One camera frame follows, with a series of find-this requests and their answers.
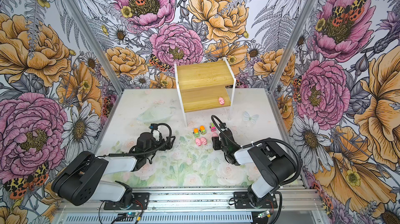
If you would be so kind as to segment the green orange mixer truck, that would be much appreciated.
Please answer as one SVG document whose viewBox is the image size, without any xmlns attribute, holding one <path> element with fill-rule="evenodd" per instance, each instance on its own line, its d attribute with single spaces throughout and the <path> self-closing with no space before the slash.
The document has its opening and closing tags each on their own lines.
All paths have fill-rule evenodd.
<svg viewBox="0 0 400 224">
<path fill-rule="evenodd" d="M 200 137 L 200 131 L 199 131 L 199 129 L 198 129 L 198 128 L 194 128 L 193 134 L 194 134 L 194 136 L 195 136 L 196 138 L 199 138 L 199 137 Z"/>
<path fill-rule="evenodd" d="M 204 126 L 200 126 L 200 132 L 201 132 L 201 134 L 206 134 L 207 133 Z"/>
</svg>

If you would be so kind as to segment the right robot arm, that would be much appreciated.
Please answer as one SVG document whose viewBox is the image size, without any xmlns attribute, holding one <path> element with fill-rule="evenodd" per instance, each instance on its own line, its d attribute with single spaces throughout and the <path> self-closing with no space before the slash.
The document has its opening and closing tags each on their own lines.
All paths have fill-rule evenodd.
<svg viewBox="0 0 400 224">
<path fill-rule="evenodd" d="M 234 141 L 231 130 L 222 123 L 216 127 L 219 137 L 213 137 L 213 149 L 224 153 L 226 162 L 240 166 L 253 163 L 260 177 L 247 190 L 247 196 L 240 199 L 258 207 L 281 186 L 295 181 L 302 167 L 302 159 L 295 148 L 288 143 L 266 138 L 244 146 Z"/>
</svg>

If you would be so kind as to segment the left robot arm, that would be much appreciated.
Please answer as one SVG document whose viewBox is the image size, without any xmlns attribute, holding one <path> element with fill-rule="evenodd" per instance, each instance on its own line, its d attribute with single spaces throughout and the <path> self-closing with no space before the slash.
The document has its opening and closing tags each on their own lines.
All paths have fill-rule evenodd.
<svg viewBox="0 0 400 224">
<path fill-rule="evenodd" d="M 90 201 L 109 203 L 113 208 L 129 209 L 137 201 L 131 186 L 103 180 L 105 175 L 137 172 L 151 164 L 158 151 L 171 150 L 175 141 L 172 128 L 166 123 L 151 124 L 148 132 L 139 135 L 136 145 L 127 153 L 97 156 L 81 152 L 53 181 L 51 189 L 62 199 L 80 206 Z"/>
</svg>

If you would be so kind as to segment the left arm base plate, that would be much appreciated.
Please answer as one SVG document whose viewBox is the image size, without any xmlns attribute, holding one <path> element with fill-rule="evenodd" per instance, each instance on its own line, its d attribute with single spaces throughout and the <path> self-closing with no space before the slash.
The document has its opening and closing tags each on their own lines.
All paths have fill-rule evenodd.
<svg viewBox="0 0 400 224">
<path fill-rule="evenodd" d="M 146 210 L 148 209 L 150 194 L 133 192 L 122 197 L 118 202 L 108 201 L 104 205 L 105 210 Z"/>
</svg>

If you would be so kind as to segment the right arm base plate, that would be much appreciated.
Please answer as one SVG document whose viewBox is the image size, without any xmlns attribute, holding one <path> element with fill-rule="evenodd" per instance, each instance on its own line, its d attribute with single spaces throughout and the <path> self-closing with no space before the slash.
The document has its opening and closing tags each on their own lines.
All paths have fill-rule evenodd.
<svg viewBox="0 0 400 224">
<path fill-rule="evenodd" d="M 229 205 L 234 206 L 235 209 L 278 208 L 276 198 L 270 194 L 263 198 L 258 198 L 256 195 L 250 194 L 249 192 L 241 191 L 233 193 L 233 197 L 229 200 Z"/>
</svg>

